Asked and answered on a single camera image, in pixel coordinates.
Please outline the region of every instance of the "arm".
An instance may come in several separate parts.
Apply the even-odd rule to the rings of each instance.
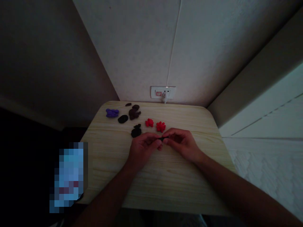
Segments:
[[[75,221],[78,226],[111,226],[136,174],[148,162],[155,149],[161,150],[159,135],[144,133],[133,139],[128,159],[118,174],[88,205]]]
[[[225,204],[252,226],[302,226],[302,223],[276,200],[205,155],[190,131],[171,128],[163,143],[193,162]]]

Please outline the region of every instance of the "dark floor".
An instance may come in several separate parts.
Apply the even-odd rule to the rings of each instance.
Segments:
[[[79,142],[86,128],[57,131],[2,108],[0,116],[3,204],[18,217],[13,224],[50,226],[64,216],[49,213],[59,149]]]

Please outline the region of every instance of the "cable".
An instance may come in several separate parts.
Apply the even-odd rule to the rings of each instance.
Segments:
[[[163,97],[163,102],[164,102],[164,104],[166,104],[166,102],[167,102],[167,100],[168,100],[168,97],[169,97],[169,93],[167,93],[167,95],[166,95],[166,91],[163,92],[162,97]]]
[[[173,57],[173,51],[174,51],[174,46],[175,46],[175,39],[176,39],[176,34],[177,34],[177,28],[178,28],[178,22],[179,22],[179,17],[180,17],[180,12],[181,12],[181,6],[182,6],[182,0],[180,0],[180,8],[179,8],[178,18],[177,18],[177,23],[176,23],[176,29],[175,29],[173,47],[171,48],[171,53],[170,53],[170,60],[169,60],[169,68],[168,68],[168,73],[167,73],[166,86],[167,86],[167,84],[168,84],[168,79],[169,79],[170,66],[171,66],[171,59],[172,59],[172,57]]]

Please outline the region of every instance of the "wall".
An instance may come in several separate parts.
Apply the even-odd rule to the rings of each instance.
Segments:
[[[303,138],[303,8],[208,107],[223,137]]]
[[[209,105],[301,1],[73,0],[123,101]]]
[[[119,100],[72,1],[2,1],[0,26],[2,107],[62,129]]]
[[[303,8],[287,22],[208,107],[219,128],[223,127],[253,100],[288,75],[303,61],[302,21]]]

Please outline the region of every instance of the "table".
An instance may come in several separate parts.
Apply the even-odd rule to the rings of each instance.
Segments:
[[[110,101],[97,112],[81,142],[89,142],[88,188],[79,203],[88,204],[120,171],[124,165],[132,137],[133,126],[141,124],[142,133],[156,132],[156,123],[190,130],[199,148],[208,156],[236,172],[211,113],[204,107],[132,102],[138,104],[141,115],[124,124],[117,118],[107,118],[106,109],[118,109],[119,116],[128,115],[128,102]],[[151,118],[154,127],[146,127]],[[170,212],[230,215],[200,171],[180,154],[164,145],[156,150],[149,162],[134,179],[122,207]]]

